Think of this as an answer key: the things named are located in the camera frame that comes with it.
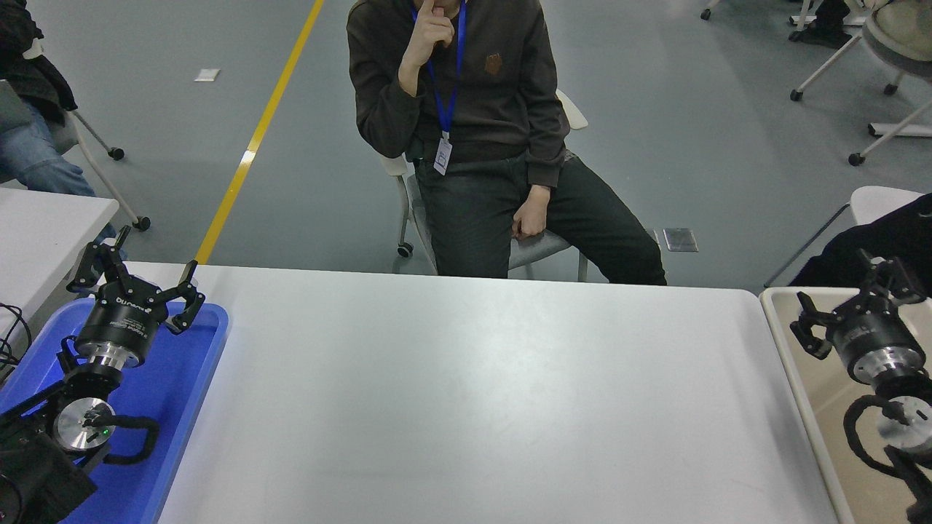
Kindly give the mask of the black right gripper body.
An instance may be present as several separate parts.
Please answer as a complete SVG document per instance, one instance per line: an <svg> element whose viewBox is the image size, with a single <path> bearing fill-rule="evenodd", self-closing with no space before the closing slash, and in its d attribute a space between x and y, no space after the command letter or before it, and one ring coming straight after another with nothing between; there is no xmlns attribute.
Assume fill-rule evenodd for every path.
<svg viewBox="0 0 932 524"><path fill-rule="evenodd" d="M900 301L857 295L834 309L832 344L852 379L876 379L885 371L919 373L925 352L899 316Z"/></svg>

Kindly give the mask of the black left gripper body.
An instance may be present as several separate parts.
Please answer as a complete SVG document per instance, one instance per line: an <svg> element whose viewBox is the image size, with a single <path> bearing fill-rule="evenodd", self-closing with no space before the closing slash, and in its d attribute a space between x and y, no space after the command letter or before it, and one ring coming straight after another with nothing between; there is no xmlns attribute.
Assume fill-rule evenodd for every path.
<svg viewBox="0 0 932 524"><path fill-rule="evenodd" d="M131 293L117 283L100 286L87 321L74 342L84 358L96 349L117 347L129 354L129 361L144 362L154 342L159 325L167 319L165 301L154 296L161 288L150 283L133 283Z"/></svg>

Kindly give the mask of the person's left hand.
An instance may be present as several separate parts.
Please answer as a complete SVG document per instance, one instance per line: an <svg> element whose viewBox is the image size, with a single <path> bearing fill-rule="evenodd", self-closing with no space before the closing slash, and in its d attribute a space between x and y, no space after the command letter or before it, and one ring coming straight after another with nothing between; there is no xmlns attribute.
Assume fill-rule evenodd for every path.
<svg viewBox="0 0 932 524"><path fill-rule="evenodd" d="M549 186L530 186L529 195L513 216L510 230L514 239L525 241L545 232L551 192Z"/></svg>

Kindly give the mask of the person's right hand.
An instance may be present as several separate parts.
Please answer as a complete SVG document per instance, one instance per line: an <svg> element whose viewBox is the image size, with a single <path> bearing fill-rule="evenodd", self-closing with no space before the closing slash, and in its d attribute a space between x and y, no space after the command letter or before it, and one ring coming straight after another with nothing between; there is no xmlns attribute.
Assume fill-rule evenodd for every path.
<svg viewBox="0 0 932 524"><path fill-rule="evenodd" d="M398 83L404 93L417 96L420 70L426 66L437 44L449 47L455 36L453 16L459 1L414 1L416 21L398 67Z"/></svg>

